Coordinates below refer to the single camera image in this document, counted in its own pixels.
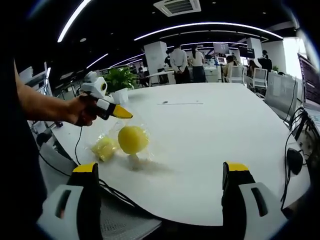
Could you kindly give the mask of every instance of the green leaves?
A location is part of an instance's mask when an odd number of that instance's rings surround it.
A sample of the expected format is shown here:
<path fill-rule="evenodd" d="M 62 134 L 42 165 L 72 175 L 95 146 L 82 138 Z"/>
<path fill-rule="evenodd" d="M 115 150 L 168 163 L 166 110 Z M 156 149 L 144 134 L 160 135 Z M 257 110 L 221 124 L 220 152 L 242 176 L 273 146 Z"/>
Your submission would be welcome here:
<path fill-rule="evenodd" d="M 108 87 L 108 93 L 114 93 L 118 90 L 129 88 L 136 85 L 135 80 L 138 76 L 130 72 L 128 67 L 124 68 L 112 68 L 109 70 L 109 74 L 103 75 Z"/>

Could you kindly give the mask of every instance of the air conditioning vent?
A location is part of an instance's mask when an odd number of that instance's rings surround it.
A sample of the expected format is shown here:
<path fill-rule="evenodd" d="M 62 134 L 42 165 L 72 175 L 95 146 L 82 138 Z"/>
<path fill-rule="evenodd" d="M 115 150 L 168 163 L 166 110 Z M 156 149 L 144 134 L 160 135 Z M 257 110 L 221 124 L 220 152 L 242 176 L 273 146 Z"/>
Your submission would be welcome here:
<path fill-rule="evenodd" d="M 199 0 L 164 0 L 153 4 L 167 17 L 201 12 Z"/>

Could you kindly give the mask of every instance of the white shirt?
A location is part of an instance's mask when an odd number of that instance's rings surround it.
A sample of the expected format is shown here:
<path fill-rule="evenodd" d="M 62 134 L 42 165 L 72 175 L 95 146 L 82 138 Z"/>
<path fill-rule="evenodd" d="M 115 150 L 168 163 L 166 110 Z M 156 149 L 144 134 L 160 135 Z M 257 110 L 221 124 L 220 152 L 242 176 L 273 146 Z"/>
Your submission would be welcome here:
<path fill-rule="evenodd" d="M 194 58 L 194 55 L 192 55 L 192 66 L 194 67 L 203 66 L 203 62 L 202 62 L 203 59 L 205 59 L 204 55 L 201 52 L 196 51 L 195 58 Z"/>
<path fill-rule="evenodd" d="M 188 64 L 186 51 L 176 48 L 170 55 L 170 63 L 175 72 L 183 72 Z"/>

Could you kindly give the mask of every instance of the ceiling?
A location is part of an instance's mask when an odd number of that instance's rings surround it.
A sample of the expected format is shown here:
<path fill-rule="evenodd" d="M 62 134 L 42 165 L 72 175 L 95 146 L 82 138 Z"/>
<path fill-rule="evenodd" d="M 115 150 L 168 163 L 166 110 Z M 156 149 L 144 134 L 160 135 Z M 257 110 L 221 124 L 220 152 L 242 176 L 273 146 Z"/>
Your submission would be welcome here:
<path fill-rule="evenodd" d="M 23 39 L 19 38 L 16 56 L 19 70 L 47 61 L 52 68 L 50 83 L 58 85 L 61 75 L 86 69 L 107 53 L 90 69 L 108 68 L 139 55 L 143 53 L 144 45 L 159 40 L 167 46 L 208 41 L 238 42 L 251 35 L 263 37 L 261 40 L 279 40 L 270 34 L 238 26 L 198 25 L 163 31 L 134 41 L 164 28 L 200 22 L 227 22 L 267 29 L 290 21 L 279 4 L 270 0 L 246 0 L 245 3 L 214 0 L 215 4 L 211 0 L 200 0 L 201 12 L 172 17 L 165 16 L 153 6 L 158 0 L 92 0 L 76 18 L 63 41 L 57 43 L 66 22 L 82 1 L 38 0 L 23 4 L 23 16 L 28 18 L 20 25 L 19 35 Z M 274 33 L 283 37 L 295 35 L 293 28 Z"/>

